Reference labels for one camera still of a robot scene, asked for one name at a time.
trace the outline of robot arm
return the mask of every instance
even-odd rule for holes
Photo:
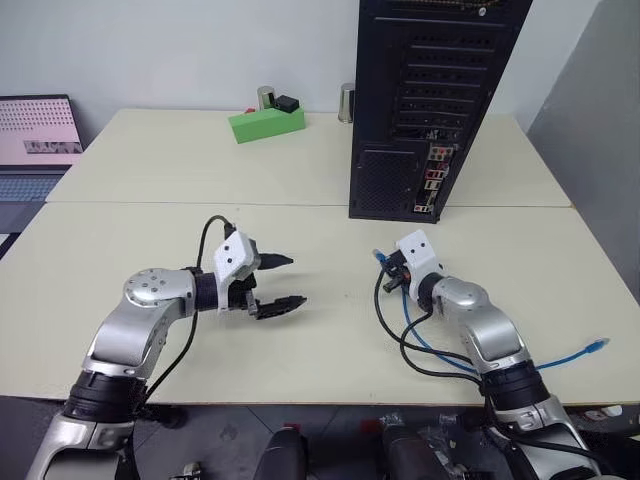
[[[124,284],[120,304],[104,320],[62,412],[52,420],[27,475],[29,480],[114,478],[171,324],[196,312],[248,310],[257,319],[287,313],[300,296],[260,305],[253,297],[256,269],[293,260],[259,254],[235,228],[214,255],[214,271],[150,268]]]
[[[558,398],[547,391],[515,325],[490,302],[487,292],[479,285],[444,276],[421,230],[398,241],[396,247],[383,263],[392,277],[385,290],[408,283],[413,301],[439,314],[458,332],[481,377],[498,433],[521,440],[512,442],[509,459],[512,469],[518,470],[517,478],[550,480],[569,471],[583,472],[584,478],[599,474],[594,460],[566,451],[587,450],[587,446]],[[541,443],[558,449],[532,446]],[[560,451],[564,446],[569,448]]]

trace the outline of black computer case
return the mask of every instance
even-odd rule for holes
[[[531,1],[360,0],[350,217],[440,219]]]

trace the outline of blue ethernet cable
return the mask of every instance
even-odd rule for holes
[[[407,325],[410,325],[411,324],[411,317],[409,316],[409,308],[407,306],[407,292],[405,291],[404,288],[402,289],[402,308],[404,310],[405,321],[407,322]],[[415,329],[412,329],[411,333],[413,334],[413,337],[418,341],[418,343],[420,343],[423,347],[425,347],[425,348],[433,348],[433,347],[431,347],[431,345],[429,345],[429,343],[424,338],[422,338],[422,336],[420,336],[420,334],[418,332],[416,332]],[[593,343],[590,343],[589,345],[584,347],[579,352],[576,352],[576,353],[574,353],[572,355],[568,355],[566,357],[560,358],[558,360],[554,360],[552,362],[543,363],[542,365],[538,365],[536,368],[538,370],[543,370],[545,368],[557,367],[558,365],[563,365],[565,363],[573,362],[574,360],[577,360],[578,358],[582,357],[583,355],[587,355],[589,353],[595,353],[598,350],[601,350],[608,343],[609,343],[609,339],[608,338],[601,338],[599,340],[596,340]],[[448,364],[459,368],[460,370],[464,370],[465,372],[476,373],[476,374],[478,373],[473,368],[468,367],[466,365],[463,365],[462,363],[456,362],[455,360],[451,360],[450,358],[443,357],[441,355],[437,355],[437,357],[440,360],[443,360],[443,361],[447,362]]]

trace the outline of black cable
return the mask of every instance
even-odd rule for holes
[[[140,480],[138,464],[136,463],[136,453],[133,448],[133,433],[131,433],[127,443],[125,443],[124,448],[122,449],[122,454],[124,455],[125,465],[128,469],[126,476],[123,476],[123,478],[128,478],[129,480]]]
[[[602,470],[603,475],[615,475],[613,468],[609,461],[604,458],[602,455],[592,452],[591,450],[584,450],[579,447],[572,447],[570,445],[562,445],[559,443],[549,443],[549,442],[541,442],[539,440],[533,440],[531,438],[525,437],[523,435],[519,435],[517,433],[509,431],[504,425],[500,424],[496,414],[491,407],[491,401],[488,397],[485,398],[485,409],[487,411],[487,415],[493,426],[498,430],[498,432],[511,442],[519,443],[522,445],[527,445],[529,447],[534,448],[543,448],[546,450],[555,450],[558,452],[572,453],[575,455],[581,455],[583,457],[590,458],[595,461],[599,466],[600,470]]]
[[[207,232],[209,231],[209,227],[211,226],[211,224],[216,220],[221,220],[225,226],[231,225],[231,222],[229,222],[229,220],[227,220],[222,215],[214,215],[209,220],[207,220],[207,222],[204,224],[204,227],[202,228],[202,233],[200,234],[200,245],[198,247],[198,257],[196,259],[196,269],[198,270],[202,268],[202,256],[204,255],[204,246],[207,240]],[[187,338],[187,342],[184,344],[184,347],[182,347],[182,351],[178,354],[175,360],[171,362],[171,365],[169,365],[166,368],[166,370],[162,372],[162,375],[160,375],[158,379],[153,383],[153,385],[151,385],[149,390],[147,390],[147,393],[144,396],[144,400],[142,402],[141,407],[145,403],[147,403],[147,401],[149,400],[149,397],[153,395],[153,392],[155,392],[158,389],[160,384],[164,382],[164,380],[178,366],[178,364],[182,361],[184,356],[187,354],[187,352],[191,348],[191,344],[193,343],[193,338],[196,336],[197,327],[198,327],[198,312],[196,311],[193,314],[193,317],[191,319],[191,331],[189,332],[189,337]]]
[[[416,365],[415,363],[413,363],[411,361],[411,359],[407,355],[407,350],[406,350],[406,343],[407,343],[406,342],[406,338],[407,338],[407,335],[409,335],[409,332],[411,330],[413,330],[416,325],[418,325],[421,322],[424,322],[430,316],[431,316],[430,313],[428,313],[427,315],[423,315],[419,319],[417,319],[417,320],[411,322],[409,325],[407,325],[407,328],[405,328],[404,331],[402,332],[402,336],[400,337],[400,354],[402,355],[402,358],[404,359],[404,361],[407,363],[407,365],[409,365],[411,368],[413,368],[416,372],[422,373],[423,375],[429,375],[430,377],[440,377],[440,378],[460,378],[462,380],[469,380],[470,382],[475,383],[478,387],[482,388],[482,382],[478,378],[473,377],[471,375],[467,375],[466,373],[437,372],[437,371],[434,371],[434,370],[427,370],[427,369],[419,367],[418,365]]]
[[[460,355],[459,353],[453,353],[453,352],[447,352],[444,350],[434,350],[433,348],[426,348],[426,347],[421,347],[419,345],[414,345],[413,343],[409,343],[406,340],[402,341],[400,339],[400,337],[398,337],[393,330],[391,330],[391,328],[389,328],[389,325],[387,325],[386,320],[384,319],[384,316],[382,315],[382,310],[380,310],[380,284],[382,283],[382,279],[384,278],[384,271],[381,270],[380,271],[380,275],[378,275],[378,280],[376,281],[376,285],[373,289],[373,305],[376,309],[376,315],[378,316],[378,321],[380,322],[380,325],[382,325],[382,328],[384,328],[384,331],[387,332],[387,334],[394,339],[397,343],[399,344],[403,344],[406,348],[409,348],[411,350],[416,350],[418,352],[424,352],[424,353],[429,353],[431,355],[443,355],[445,357],[452,357],[452,358],[457,358],[458,360],[462,360],[463,362],[467,362],[467,363],[471,363],[471,360],[468,357],[465,357],[464,355]],[[423,320],[426,320],[427,318],[429,318],[431,316],[431,313],[428,313],[425,317],[423,318]]]
[[[493,445],[493,448],[495,448],[501,453],[504,453],[504,446],[501,446],[498,444],[498,441],[496,440],[495,436],[493,435],[489,427],[484,427],[482,429],[482,433],[484,433],[484,436],[487,438],[487,440],[489,440],[489,443]]]

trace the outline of green foam block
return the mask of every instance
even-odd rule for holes
[[[238,143],[259,138],[273,137],[304,128],[304,110],[298,108],[293,113],[267,108],[253,113],[242,113],[229,117],[229,124]]]

